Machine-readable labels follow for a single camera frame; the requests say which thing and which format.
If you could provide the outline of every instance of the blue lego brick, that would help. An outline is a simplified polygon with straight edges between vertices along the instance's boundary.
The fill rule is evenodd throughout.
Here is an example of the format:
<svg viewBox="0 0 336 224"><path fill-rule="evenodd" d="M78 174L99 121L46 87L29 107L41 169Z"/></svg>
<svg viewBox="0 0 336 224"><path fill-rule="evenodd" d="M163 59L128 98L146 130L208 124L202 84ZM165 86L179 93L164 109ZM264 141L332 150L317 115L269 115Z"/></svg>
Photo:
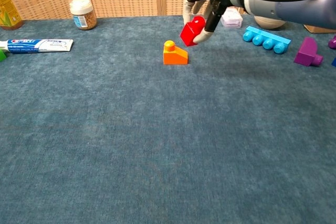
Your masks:
<svg viewBox="0 0 336 224"><path fill-rule="evenodd" d="M286 39L266 31L260 30L255 27L247 27L245 33L243 34L243 40L246 42L251 42L255 46L263 46L266 50L272 50L276 54L283 54L287 51L290 39Z"/></svg>

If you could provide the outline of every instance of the toothpaste tube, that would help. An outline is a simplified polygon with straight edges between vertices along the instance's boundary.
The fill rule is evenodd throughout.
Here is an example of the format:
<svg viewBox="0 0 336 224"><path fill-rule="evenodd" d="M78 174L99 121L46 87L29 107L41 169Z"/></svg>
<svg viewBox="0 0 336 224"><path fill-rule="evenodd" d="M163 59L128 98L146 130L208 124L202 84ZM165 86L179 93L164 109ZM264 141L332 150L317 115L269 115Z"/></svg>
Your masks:
<svg viewBox="0 0 336 224"><path fill-rule="evenodd" d="M69 52L72 43L72 39L9 39L0 41L0 49L13 54Z"/></svg>

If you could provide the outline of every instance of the white jar lid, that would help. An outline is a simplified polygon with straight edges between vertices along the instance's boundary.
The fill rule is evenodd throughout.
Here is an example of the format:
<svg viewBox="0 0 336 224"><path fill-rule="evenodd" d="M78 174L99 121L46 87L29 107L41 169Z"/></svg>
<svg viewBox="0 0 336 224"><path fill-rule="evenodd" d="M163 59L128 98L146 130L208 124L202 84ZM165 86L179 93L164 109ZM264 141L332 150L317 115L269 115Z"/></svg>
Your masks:
<svg viewBox="0 0 336 224"><path fill-rule="evenodd" d="M93 11L91 0L69 0L69 6L73 15L84 15Z"/></svg>

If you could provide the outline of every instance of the blue-gray carpet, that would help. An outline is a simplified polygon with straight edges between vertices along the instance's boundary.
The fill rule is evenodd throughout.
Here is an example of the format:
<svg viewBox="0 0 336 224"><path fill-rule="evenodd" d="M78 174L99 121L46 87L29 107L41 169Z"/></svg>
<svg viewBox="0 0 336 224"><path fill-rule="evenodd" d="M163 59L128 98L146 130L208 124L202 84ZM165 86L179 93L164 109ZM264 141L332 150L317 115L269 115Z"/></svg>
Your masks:
<svg viewBox="0 0 336 224"><path fill-rule="evenodd" d="M288 23L276 55L219 23L162 63L177 17L27 22L74 39L0 62L0 223L336 223L336 50ZM319 67L293 63L314 37Z"/></svg>

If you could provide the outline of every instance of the green object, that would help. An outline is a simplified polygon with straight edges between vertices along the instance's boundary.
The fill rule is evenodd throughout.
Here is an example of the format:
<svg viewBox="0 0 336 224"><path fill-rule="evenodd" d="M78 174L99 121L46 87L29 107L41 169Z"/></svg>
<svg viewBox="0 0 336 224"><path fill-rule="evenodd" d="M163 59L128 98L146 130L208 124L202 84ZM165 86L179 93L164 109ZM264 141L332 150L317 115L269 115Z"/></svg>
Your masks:
<svg viewBox="0 0 336 224"><path fill-rule="evenodd" d="M0 50L0 61L3 61L4 59L6 59L6 55L2 52L2 50Z"/></svg>

